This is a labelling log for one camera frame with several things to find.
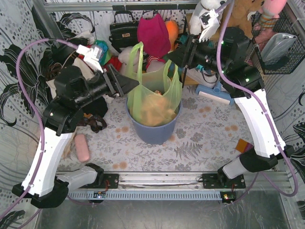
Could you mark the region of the green plastic trash bag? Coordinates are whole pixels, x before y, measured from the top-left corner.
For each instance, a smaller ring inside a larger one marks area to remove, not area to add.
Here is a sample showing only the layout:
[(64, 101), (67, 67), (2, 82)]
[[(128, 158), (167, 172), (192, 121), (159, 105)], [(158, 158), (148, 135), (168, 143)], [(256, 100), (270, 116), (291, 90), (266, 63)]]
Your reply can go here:
[[(133, 59), (140, 50), (138, 70), (133, 72)], [(168, 69), (173, 63), (168, 60), (163, 69), (142, 73), (143, 43), (133, 46), (130, 59), (126, 65), (125, 76), (135, 79), (139, 85), (128, 93), (127, 106), (131, 117), (145, 126), (161, 126), (169, 123), (177, 116), (177, 107), (182, 99), (182, 82), (178, 74), (178, 66), (172, 80), (168, 77)]]

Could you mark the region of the blue trash bin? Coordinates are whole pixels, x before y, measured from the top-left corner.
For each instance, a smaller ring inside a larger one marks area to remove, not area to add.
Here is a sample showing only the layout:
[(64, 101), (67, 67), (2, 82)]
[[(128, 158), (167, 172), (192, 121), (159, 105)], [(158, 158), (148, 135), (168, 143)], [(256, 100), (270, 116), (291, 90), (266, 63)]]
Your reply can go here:
[(144, 141), (145, 143), (151, 144), (151, 145), (162, 145), (164, 142), (166, 142), (167, 140), (169, 140), (169, 138), (171, 137), (177, 119), (181, 113), (182, 110), (182, 102), (179, 103), (179, 106), (177, 107), (176, 111), (177, 116), (170, 121), (169, 123), (165, 124), (165, 125), (161, 125), (161, 126), (145, 126), (142, 125), (138, 122), (136, 122), (130, 115), (128, 106), (127, 106), (127, 100), (125, 101), (125, 109), (127, 112), (127, 115), (129, 117), (129, 119), (131, 119), (132, 121), (132, 125), (135, 129), (136, 134), (138, 135), (138, 137)]

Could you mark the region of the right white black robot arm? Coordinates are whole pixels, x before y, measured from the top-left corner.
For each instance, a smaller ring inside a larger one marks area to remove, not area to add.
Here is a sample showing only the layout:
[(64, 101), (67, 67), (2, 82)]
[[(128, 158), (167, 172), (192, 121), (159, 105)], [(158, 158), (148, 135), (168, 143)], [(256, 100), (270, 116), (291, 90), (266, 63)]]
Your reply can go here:
[(217, 173), (204, 175), (205, 188), (245, 188), (244, 173), (269, 170), (280, 159), (294, 153), (293, 147), (285, 144), (276, 129), (258, 69), (245, 62), (248, 45), (249, 39), (241, 29), (228, 27), (221, 43), (219, 64), (216, 48), (200, 43), (194, 35), (165, 56), (179, 67), (191, 69), (201, 65), (207, 70), (222, 72), (226, 78), (219, 81), (242, 111), (254, 141), (252, 148), (219, 168)]

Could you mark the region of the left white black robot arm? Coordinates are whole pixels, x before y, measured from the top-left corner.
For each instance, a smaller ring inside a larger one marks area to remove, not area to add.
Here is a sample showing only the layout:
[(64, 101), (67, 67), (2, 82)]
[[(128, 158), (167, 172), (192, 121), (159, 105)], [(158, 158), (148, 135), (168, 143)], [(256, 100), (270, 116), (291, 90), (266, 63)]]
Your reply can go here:
[(24, 181), (12, 188), (13, 194), (29, 198), (38, 209), (58, 207), (70, 191), (85, 185), (106, 185), (103, 168), (93, 163), (60, 176), (56, 175), (57, 167), (83, 118), (83, 108), (104, 95), (122, 97), (139, 82), (120, 74), (112, 65), (107, 70), (97, 70), (89, 80), (79, 67), (68, 66), (61, 70), (54, 85), (57, 96), (43, 113), (39, 151)]

